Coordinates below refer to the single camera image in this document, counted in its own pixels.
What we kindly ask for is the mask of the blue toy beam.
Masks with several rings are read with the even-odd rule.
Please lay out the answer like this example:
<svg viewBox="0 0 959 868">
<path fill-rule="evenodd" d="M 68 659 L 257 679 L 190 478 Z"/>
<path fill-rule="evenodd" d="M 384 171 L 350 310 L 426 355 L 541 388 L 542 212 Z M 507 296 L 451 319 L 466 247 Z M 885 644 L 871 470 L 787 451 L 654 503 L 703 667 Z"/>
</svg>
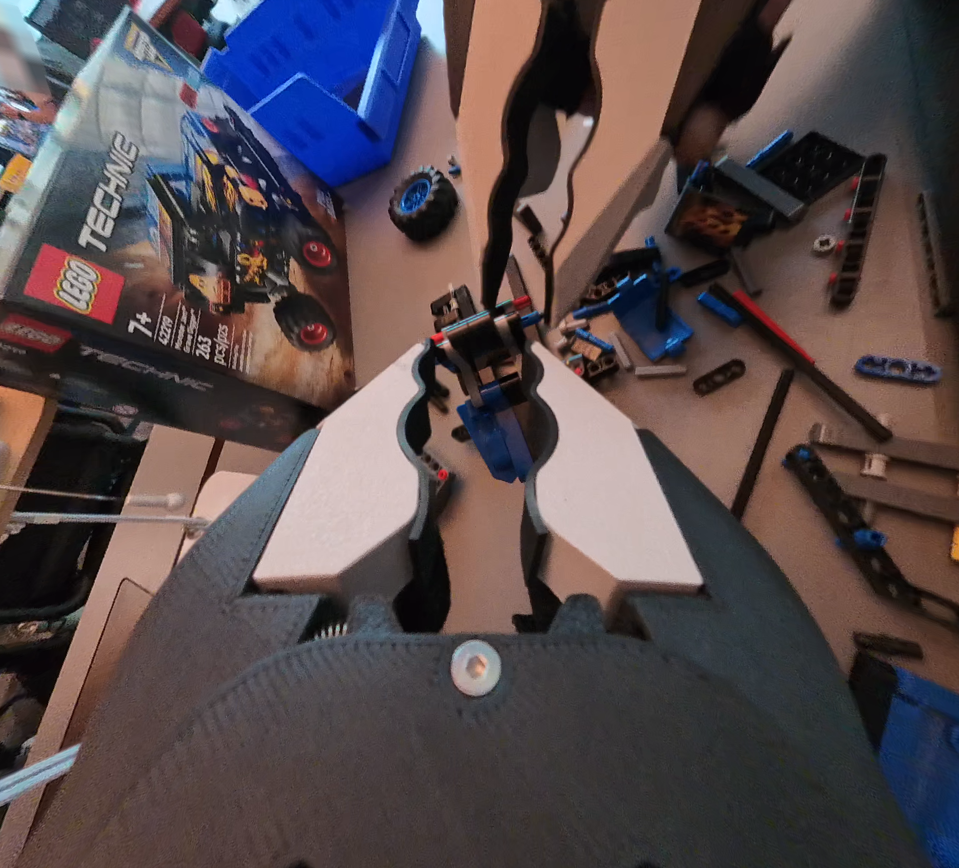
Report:
<svg viewBox="0 0 959 868">
<path fill-rule="evenodd" d="M 864 378 L 918 386 L 938 385 L 943 377 L 942 369 L 931 362 L 881 354 L 859 357 L 853 371 Z"/>
</svg>

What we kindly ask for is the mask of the white desk stand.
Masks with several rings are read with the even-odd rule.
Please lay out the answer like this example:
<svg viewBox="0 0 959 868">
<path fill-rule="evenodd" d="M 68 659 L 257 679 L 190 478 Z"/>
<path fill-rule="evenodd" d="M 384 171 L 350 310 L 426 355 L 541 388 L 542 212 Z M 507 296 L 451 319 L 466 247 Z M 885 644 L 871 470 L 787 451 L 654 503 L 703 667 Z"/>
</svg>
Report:
<svg viewBox="0 0 959 868">
<path fill-rule="evenodd" d="M 190 514 L 180 510 L 174 522 L 119 524 L 32 737 L 27 767 L 49 764 L 54 756 L 92 738 L 161 589 L 204 529 L 257 478 L 252 472 L 219 471 L 199 488 Z"/>
</svg>

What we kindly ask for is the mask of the blue toy scoop piece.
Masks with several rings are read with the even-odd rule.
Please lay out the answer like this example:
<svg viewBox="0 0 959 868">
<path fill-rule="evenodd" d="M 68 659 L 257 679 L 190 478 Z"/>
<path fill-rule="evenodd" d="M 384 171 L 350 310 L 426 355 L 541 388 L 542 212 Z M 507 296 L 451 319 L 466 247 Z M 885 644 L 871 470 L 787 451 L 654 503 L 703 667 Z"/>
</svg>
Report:
<svg viewBox="0 0 959 868">
<path fill-rule="evenodd" d="M 603 303 L 603 310 L 614 315 L 620 328 L 653 363 L 680 358 L 693 335 L 668 302 L 671 284 L 679 275 L 679 270 L 669 269 L 665 275 L 624 278 Z"/>
</svg>

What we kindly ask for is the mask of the blue plastic bin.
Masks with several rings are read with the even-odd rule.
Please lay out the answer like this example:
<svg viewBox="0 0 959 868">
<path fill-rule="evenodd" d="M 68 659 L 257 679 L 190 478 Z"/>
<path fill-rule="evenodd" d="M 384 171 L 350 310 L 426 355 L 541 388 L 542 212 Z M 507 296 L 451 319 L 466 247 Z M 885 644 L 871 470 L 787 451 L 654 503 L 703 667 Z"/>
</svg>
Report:
<svg viewBox="0 0 959 868">
<path fill-rule="evenodd" d="M 895 682 L 880 763 L 930 863 L 958 865 L 958 694 L 909 670 Z"/>
<path fill-rule="evenodd" d="M 420 0 L 259 0 L 202 64 L 330 187 L 390 162 L 421 26 Z"/>
</svg>

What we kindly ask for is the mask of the grey desk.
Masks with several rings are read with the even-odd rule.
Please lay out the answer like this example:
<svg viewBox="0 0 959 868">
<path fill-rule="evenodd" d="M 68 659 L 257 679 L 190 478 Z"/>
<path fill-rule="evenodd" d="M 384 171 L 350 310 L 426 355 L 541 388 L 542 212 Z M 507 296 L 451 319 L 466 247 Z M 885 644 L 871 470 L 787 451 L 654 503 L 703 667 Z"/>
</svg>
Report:
<svg viewBox="0 0 959 868">
<path fill-rule="evenodd" d="M 762 310 L 779 323 L 821 369 L 875 415 L 912 438 L 957 439 L 957 358 L 951 323 L 930 315 L 916 197 L 926 181 L 913 137 L 908 20 L 902 0 L 795 0 L 781 28 L 792 44 L 748 118 L 726 136 L 745 160 L 787 128 L 820 130 L 860 152 L 888 156 L 873 236 L 853 305 L 833 312 L 825 286 L 831 263 L 810 253 L 814 238 L 833 232 L 847 205 L 846 190 L 825 198 L 799 225 L 754 242 L 740 258 L 762 288 Z M 414 71 L 408 108 L 412 135 L 403 133 L 397 164 L 409 171 L 454 153 L 444 66 L 426 40 Z M 355 373 L 365 385 L 432 331 L 428 303 L 448 284 L 473 279 L 473 257 L 462 213 L 428 247 L 404 240 L 381 207 L 402 173 L 380 172 L 344 188 L 346 249 Z M 679 314 L 694 329 L 688 374 L 638 380 L 618 374 L 604 394 L 639 427 L 649 428 L 726 505 L 736 494 L 774 387 L 790 361 L 747 326 L 733 329 L 696 304 L 695 291 L 674 294 Z M 934 388 L 884 383 L 859 376 L 856 359 L 888 353 L 937 362 Z M 714 395 L 697 397 L 691 381 L 731 358 L 745 375 Z M 9 446 L 2 483 L 26 485 L 55 405 L 2 388 L 2 439 Z M 453 605 L 446 630 L 509 629 L 514 612 L 528 610 L 522 589 L 516 526 L 521 486 L 488 477 L 471 445 L 450 438 L 458 421 L 436 419 L 431 449 L 460 474 L 462 485 L 442 520 L 449 552 Z M 843 669 L 854 655 L 853 632 L 888 633 L 918 642 L 925 653 L 909 667 L 957 690 L 957 635 L 877 597 L 833 542 L 825 520 L 781 464 L 809 427 L 847 422 L 844 413 L 797 372 L 743 516 L 819 622 Z M 211 438 L 157 429 L 147 455 L 158 462 L 143 483 L 147 493 L 196 492 L 202 470 L 213 471 Z M 942 523 L 884 510 L 890 554 L 920 587 L 957 598 L 951 532 Z"/>
</svg>

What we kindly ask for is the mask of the monster truck toy set box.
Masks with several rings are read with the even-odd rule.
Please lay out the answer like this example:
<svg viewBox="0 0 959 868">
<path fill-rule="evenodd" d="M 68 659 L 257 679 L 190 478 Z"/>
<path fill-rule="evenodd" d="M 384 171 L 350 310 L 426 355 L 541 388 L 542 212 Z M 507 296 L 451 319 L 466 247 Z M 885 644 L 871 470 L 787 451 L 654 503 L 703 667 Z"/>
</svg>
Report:
<svg viewBox="0 0 959 868">
<path fill-rule="evenodd" d="M 356 389 L 342 199 L 130 9 L 6 210 L 1 378 L 276 451 Z"/>
</svg>

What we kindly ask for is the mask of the black beam red pins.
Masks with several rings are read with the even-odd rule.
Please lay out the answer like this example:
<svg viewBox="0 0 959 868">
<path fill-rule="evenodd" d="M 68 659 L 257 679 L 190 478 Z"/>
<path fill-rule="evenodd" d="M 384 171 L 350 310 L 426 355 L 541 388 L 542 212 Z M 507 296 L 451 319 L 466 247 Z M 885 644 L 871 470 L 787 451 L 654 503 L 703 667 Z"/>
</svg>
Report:
<svg viewBox="0 0 959 868">
<path fill-rule="evenodd" d="M 887 161 L 884 154 L 868 155 L 857 176 L 853 201 L 846 215 L 847 236 L 838 268 L 827 286 L 829 304 L 834 311 L 848 309 L 858 294 Z"/>
</svg>

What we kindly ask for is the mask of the red toy axle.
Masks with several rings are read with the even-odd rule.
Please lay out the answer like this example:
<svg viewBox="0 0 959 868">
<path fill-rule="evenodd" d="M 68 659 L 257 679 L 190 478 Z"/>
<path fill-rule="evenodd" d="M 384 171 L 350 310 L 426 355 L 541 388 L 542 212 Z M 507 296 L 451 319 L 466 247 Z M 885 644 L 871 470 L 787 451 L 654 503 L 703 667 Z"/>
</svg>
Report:
<svg viewBox="0 0 959 868">
<path fill-rule="evenodd" d="M 815 367 L 816 361 L 809 355 L 807 350 L 801 347 L 790 335 L 785 332 L 785 330 L 778 323 L 773 321 L 767 314 L 765 314 L 759 305 L 753 299 L 750 299 L 744 291 L 737 290 L 733 292 L 733 298 L 740 306 L 738 309 L 740 314 L 745 313 L 750 318 L 758 322 L 764 332 L 773 335 L 776 339 L 778 339 L 784 345 L 790 347 L 791 350 L 796 352 L 809 364 Z"/>
</svg>

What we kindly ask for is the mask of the short black toy beam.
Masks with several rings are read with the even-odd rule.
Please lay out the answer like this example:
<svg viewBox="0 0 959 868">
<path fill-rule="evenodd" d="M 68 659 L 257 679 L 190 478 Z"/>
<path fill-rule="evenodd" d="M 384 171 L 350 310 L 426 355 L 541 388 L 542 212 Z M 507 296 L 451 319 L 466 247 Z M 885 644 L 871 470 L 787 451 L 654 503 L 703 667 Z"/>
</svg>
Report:
<svg viewBox="0 0 959 868">
<path fill-rule="evenodd" d="M 747 371 L 744 360 L 733 358 L 705 372 L 692 381 L 692 390 L 698 397 L 713 395 L 742 378 Z"/>
</svg>

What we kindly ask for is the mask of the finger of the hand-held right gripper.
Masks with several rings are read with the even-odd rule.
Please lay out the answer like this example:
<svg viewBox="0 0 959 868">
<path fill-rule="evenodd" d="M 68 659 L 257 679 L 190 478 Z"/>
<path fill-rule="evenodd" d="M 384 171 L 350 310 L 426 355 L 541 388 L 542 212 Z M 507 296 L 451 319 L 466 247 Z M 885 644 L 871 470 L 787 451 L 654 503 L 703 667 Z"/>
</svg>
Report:
<svg viewBox="0 0 959 868">
<path fill-rule="evenodd" d="M 565 316 L 637 215 L 656 200 L 663 134 L 702 0 L 605 0 L 593 33 L 593 126 L 569 170 L 544 313 Z"/>
<path fill-rule="evenodd" d="M 513 242 L 507 111 L 540 26 L 540 0 L 475 0 L 457 119 L 462 202 L 480 295 L 498 297 Z"/>
</svg>

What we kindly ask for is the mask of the black wheel blue rim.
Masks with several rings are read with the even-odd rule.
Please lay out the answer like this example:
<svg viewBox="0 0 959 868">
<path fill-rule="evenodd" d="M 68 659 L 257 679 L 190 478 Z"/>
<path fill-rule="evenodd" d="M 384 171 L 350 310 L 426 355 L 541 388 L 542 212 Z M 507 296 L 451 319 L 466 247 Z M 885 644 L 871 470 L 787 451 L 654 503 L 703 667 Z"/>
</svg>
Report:
<svg viewBox="0 0 959 868">
<path fill-rule="evenodd" d="M 395 187 L 388 215 L 406 238 L 425 243 L 449 227 L 459 205 L 460 197 L 449 178 L 438 168 L 425 166 Z"/>
</svg>

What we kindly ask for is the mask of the black beam blue pins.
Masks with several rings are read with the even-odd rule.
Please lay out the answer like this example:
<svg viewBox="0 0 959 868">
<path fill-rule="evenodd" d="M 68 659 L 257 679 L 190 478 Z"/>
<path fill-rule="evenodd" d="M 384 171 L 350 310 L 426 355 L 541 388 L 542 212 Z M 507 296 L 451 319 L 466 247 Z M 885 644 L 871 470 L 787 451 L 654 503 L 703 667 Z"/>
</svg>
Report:
<svg viewBox="0 0 959 868">
<path fill-rule="evenodd" d="M 881 498 L 892 495 L 890 489 L 867 493 L 866 478 L 834 475 L 809 445 L 793 446 L 784 456 L 783 465 L 809 494 L 833 530 L 837 545 L 877 596 L 957 633 L 957 602 L 909 581 L 886 550 L 885 533 L 868 524 L 858 506 L 865 501 L 880 503 Z"/>
</svg>

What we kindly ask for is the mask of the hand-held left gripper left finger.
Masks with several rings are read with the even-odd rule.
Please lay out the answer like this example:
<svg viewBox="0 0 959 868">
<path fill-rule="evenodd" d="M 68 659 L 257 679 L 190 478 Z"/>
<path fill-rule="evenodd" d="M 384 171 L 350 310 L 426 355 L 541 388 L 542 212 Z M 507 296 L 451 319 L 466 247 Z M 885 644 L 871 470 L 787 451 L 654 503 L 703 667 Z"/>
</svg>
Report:
<svg viewBox="0 0 959 868">
<path fill-rule="evenodd" d="M 446 618 L 438 478 L 425 455 L 433 345 L 415 345 L 318 427 L 253 571 L 261 590 L 347 604 L 377 596 L 399 618 Z"/>
</svg>

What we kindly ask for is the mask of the black grille toy panel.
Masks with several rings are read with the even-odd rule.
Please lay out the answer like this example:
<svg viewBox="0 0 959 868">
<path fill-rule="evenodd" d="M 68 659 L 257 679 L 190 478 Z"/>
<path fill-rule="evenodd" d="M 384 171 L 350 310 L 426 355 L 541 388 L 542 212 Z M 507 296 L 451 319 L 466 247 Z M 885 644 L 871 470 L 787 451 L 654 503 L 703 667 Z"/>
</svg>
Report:
<svg viewBox="0 0 959 868">
<path fill-rule="evenodd" d="M 865 159 L 818 131 L 809 131 L 799 138 L 785 132 L 748 162 L 747 168 L 798 202 L 809 205 L 857 176 Z"/>
</svg>

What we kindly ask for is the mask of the black panel flame sticker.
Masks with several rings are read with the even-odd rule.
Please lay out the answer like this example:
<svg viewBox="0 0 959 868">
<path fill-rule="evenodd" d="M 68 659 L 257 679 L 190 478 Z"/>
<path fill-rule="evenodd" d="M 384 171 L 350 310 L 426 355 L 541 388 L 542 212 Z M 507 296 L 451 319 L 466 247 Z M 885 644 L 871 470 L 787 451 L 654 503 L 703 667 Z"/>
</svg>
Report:
<svg viewBox="0 0 959 868">
<path fill-rule="evenodd" d="M 686 186 L 665 225 L 678 242 L 715 255 L 745 248 L 753 237 L 751 213 L 694 186 Z"/>
</svg>

